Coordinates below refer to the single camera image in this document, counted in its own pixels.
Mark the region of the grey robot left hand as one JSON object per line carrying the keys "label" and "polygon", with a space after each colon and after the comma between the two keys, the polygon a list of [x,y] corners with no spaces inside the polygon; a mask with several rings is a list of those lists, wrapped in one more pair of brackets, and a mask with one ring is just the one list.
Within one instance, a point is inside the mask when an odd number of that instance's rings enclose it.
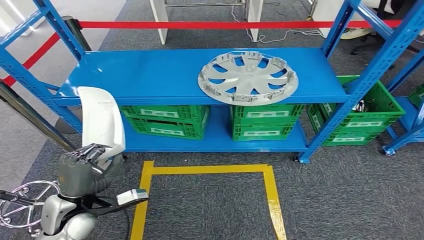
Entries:
{"label": "grey robot left hand", "polygon": [[106,151],[106,145],[91,143],[59,157],[57,179],[60,194],[66,198],[93,195],[107,189],[124,165],[121,153],[115,155],[102,174],[93,171],[93,162]]}

